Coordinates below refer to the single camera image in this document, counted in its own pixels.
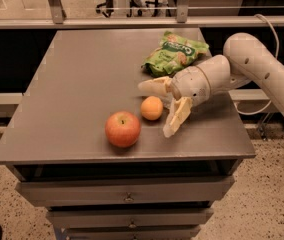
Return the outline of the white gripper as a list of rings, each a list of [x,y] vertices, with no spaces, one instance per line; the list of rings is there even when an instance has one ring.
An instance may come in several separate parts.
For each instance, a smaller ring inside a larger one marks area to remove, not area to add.
[[[198,106],[210,98],[211,88],[204,72],[191,66],[178,72],[172,78],[165,76],[146,80],[138,84],[138,89],[146,94],[167,96],[172,99],[169,114],[163,127],[166,138],[173,136],[191,113],[192,105]]]

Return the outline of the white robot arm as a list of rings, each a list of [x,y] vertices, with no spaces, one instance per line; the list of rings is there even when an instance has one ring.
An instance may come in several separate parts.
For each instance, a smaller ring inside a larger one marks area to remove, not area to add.
[[[173,136],[191,109],[221,91],[255,82],[284,116],[284,65],[254,36],[236,33],[224,44],[223,53],[172,77],[159,77],[138,84],[148,95],[170,97],[169,115],[163,132]]]

